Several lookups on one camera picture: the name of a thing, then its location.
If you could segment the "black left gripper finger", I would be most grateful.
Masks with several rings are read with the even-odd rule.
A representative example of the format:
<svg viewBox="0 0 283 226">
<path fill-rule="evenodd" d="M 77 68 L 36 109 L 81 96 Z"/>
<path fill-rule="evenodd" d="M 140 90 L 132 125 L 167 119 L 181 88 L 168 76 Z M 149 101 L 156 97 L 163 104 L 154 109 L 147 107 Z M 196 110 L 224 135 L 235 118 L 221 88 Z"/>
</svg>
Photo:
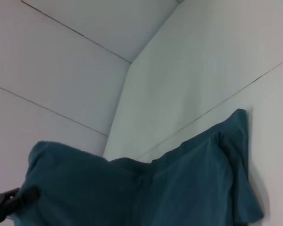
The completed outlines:
<svg viewBox="0 0 283 226">
<path fill-rule="evenodd" d="M 17 196 L 17 202 L 20 206 L 27 206 L 40 198 L 40 190 L 36 186 L 32 186 Z"/>
</svg>

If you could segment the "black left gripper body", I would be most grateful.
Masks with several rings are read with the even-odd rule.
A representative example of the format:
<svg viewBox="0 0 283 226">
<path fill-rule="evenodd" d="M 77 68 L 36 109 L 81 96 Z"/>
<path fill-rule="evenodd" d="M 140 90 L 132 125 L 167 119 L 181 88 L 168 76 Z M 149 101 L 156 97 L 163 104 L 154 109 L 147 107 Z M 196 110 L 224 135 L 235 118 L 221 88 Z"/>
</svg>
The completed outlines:
<svg viewBox="0 0 283 226">
<path fill-rule="evenodd" d="M 0 221 L 21 209 L 21 200 L 17 196 L 19 188 L 0 193 Z"/>
</svg>

